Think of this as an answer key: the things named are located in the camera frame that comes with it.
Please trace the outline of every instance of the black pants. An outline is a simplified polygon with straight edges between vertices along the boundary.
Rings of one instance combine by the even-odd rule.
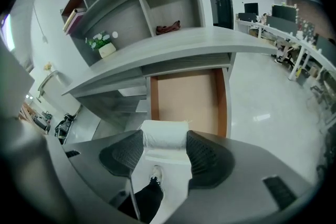
[[[147,224],[152,221],[160,207],[162,198],[162,189],[156,182],[150,182],[146,187],[135,194],[136,203],[140,213],[140,221]],[[131,197],[128,197],[118,209],[128,216],[138,219],[134,211]]]

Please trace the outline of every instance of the desk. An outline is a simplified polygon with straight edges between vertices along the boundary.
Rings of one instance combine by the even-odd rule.
[[[314,59],[316,59],[321,65],[323,69],[327,69],[328,71],[332,71],[332,72],[336,72],[336,67],[321,53],[319,53],[317,50],[315,50],[313,48],[313,46],[309,43],[307,43],[304,40],[300,40],[296,37],[294,37],[293,35],[289,34],[289,33],[285,33],[283,31],[280,31],[278,29],[275,29],[273,27],[267,26],[267,25],[263,25],[261,23],[253,23],[253,22],[245,22],[242,20],[235,20],[236,24],[240,24],[240,25],[246,25],[246,26],[254,26],[259,28],[259,34],[258,34],[258,38],[261,38],[261,31],[264,29],[278,37],[282,37],[284,39],[290,39],[291,41],[299,44],[301,46],[301,50],[298,56],[298,59],[294,65],[294,68],[292,70],[292,72],[290,73],[288,79],[292,80],[294,78],[294,75],[296,73],[296,71],[299,69],[299,65],[300,65],[300,61],[303,57],[303,55],[305,53],[307,53],[307,58],[304,61],[303,64],[303,68],[306,67],[309,57],[313,57]]]
[[[116,51],[84,70],[64,94],[72,94],[103,120],[120,125],[129,120],[126,113],[132,115],[136,113],[141,100],[147,100],[146,115],[148,119],[153,120],[159,119],[158,99],[162,104],[160,106],[165,105],[170,111],[173,101],[177,99],[181,100],[178,103],[179,107],[186,105],[191,108],[192,102],[182,103],[186,98],[178,96],[180,92],[178,87],[176,88],[176,85],[181,85],[186,93],[185,87],[188,86],[189,93],[202,92],[193,102],[206,102],[209,104],[209,110],[212,109],[211,104],[217,106],[212,110],[216,116],[218,115],[216,121],[228,123],[227,126],[218,125],[218,129],[229,137],[231,127],[229,75],[234,66],[235,54],[238,52],[274,54],[276,48],[252,36],[226,28],[215,26],[185,28],[144,39]],[[171,76],[173,73],[178,73],[177,77]],[[179,76],[186,79],[180,82]],[[163,91],[167,89],[168,79],[171,81],[170,88],[176,92],[176,98],[169,103],[162,101],[161,98],[168,95]],[[146,89],[142,95],[125,97],[118,91],[139,86]],[[213,99],[208,97],[208,93],[212,94]],[[195,94],[184,96],[195,97]],[[162,117],[160,115],[160,119],[168,120],[163,114]]]

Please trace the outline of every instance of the white floor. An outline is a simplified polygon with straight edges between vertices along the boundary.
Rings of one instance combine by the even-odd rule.
[[[237,54],[230,78],[231,139],[260,146],[314,184],[323,136],[312,93],[270,56]]]

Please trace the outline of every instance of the gray desk surface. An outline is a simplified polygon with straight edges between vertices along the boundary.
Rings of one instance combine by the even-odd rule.
[[[276,53],[255,37],[221,27],[186,28],[147,38],[98,61],[77,77],[64,94],[132,68],[194,55],[224,52]]]

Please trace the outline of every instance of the white flower pot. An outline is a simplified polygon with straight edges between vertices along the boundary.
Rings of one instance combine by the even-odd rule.
[[[101,58],[104,58],[112,53],[114,53],[117,49],[112,43],[107,43],[105,46],[99,49],[99,54]]]

